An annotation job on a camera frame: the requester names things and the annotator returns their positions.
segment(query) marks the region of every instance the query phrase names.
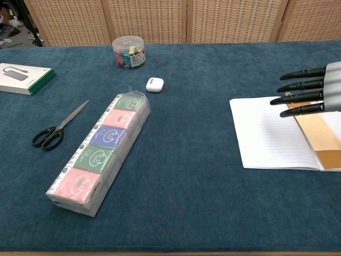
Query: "scissors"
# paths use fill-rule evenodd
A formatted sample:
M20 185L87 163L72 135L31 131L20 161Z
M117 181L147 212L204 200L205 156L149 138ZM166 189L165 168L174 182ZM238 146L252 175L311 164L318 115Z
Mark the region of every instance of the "scissors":
M53 126L47 129L44 129L40 131L33 139L32 139L32 145L35 147L42 147L42 149L46 151L50 151L57 147L63 140L64 137L64 127L71 122L72 119L74 119L78 113L88 104L89 100L85 101L82 105L80 105L77 109L75 109L67 118L64 119L64 121L59 126ZM43 139L39 142L37 142L38 138L45 135ZM52 146L49 146L49 144L55 140L55 138L58 138L59 140L53 144Z

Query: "pink tissue pack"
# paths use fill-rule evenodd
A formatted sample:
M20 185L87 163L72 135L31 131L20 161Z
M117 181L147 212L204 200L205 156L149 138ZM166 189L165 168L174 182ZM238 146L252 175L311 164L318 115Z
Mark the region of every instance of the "pink tissue pack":
M46 196L58 207L95 217L150 113L143 93L118 94Z

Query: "scissor blade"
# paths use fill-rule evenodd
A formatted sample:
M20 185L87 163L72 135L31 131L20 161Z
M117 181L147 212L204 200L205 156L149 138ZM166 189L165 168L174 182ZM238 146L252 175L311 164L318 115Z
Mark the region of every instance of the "scissor blade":
M82 105L80 105L77 109L75 109L67 118L64 119L64 121L58 126L58 129L64 128L72 119L75 118L75 116L78 115L79 112L88 104L89 100L85 101Z

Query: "clear plastic container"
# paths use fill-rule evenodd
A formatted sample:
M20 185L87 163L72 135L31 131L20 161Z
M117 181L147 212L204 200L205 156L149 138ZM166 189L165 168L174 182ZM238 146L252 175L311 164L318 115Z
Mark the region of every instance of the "clear plastic container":
M112 42L117 66L126 69L142 67L145 64L143 39L138 36L123 36Z

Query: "notebook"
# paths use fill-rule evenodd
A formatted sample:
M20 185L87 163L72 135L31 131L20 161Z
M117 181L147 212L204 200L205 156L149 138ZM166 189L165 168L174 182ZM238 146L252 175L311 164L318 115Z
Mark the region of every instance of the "notebook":
M341 113L280 117L278 97L232 99L244 168L341 171Z

